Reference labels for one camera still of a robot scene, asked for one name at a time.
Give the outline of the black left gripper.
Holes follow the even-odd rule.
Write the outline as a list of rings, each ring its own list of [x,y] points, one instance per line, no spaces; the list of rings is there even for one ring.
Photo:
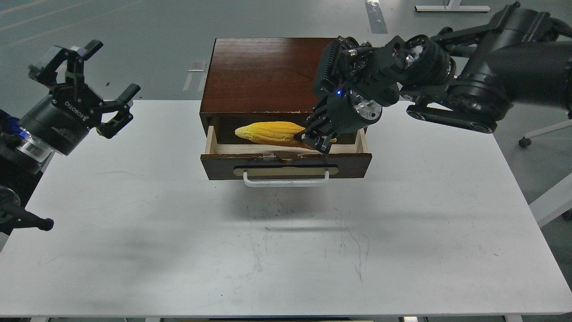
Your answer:
[[[19,120],[19,126],[59,153],[69,155],[92,127],[99,135],[111,139],[134,116],[130,103],[141,87],[131,84],[116,100],[104,101],[84,82],[84,62],[103,47],[93,39],[86,47],[49,48],[36,64],[28,66],[28,77],[49,89],[49,94]],[[65,81],[58,83],[58,69],[66,64]],[[101,115],[116,112],[108,122]]]

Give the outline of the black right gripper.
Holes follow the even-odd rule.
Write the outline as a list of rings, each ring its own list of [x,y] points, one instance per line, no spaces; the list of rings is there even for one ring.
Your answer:
[[[312,108],[306,119],[306,135],[312,135],[312,148],[328,155],[341,134],[356,132],[377,123],[382,106],[357,92],[333,93]]]

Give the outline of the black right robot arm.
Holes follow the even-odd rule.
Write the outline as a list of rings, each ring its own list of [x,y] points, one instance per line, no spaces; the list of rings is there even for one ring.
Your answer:
[[[294,137],[327,155],[331,140],[378,122],[400,97],[412,118],[485,134],[514,103],[570,110],[572,45],[559,36],[571,27],[515,2],[488,24],[383,47],[337,37],[318,66],[319,102]]]

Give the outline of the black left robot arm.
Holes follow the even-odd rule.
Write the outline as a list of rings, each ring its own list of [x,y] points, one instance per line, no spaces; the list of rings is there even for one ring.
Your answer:
[[[54,222],[26,210],[27,202],[53,153],[69,155],[90,130],[111,139],[133,120],[131,100],[141,90],[131,84],[114,100],[104,100],[84,80],[84,63],[103,47],[93,39],[84,47],[51,47],[28,76],[48,94],[22,118],[1,112],[1,232],[38,228]]]

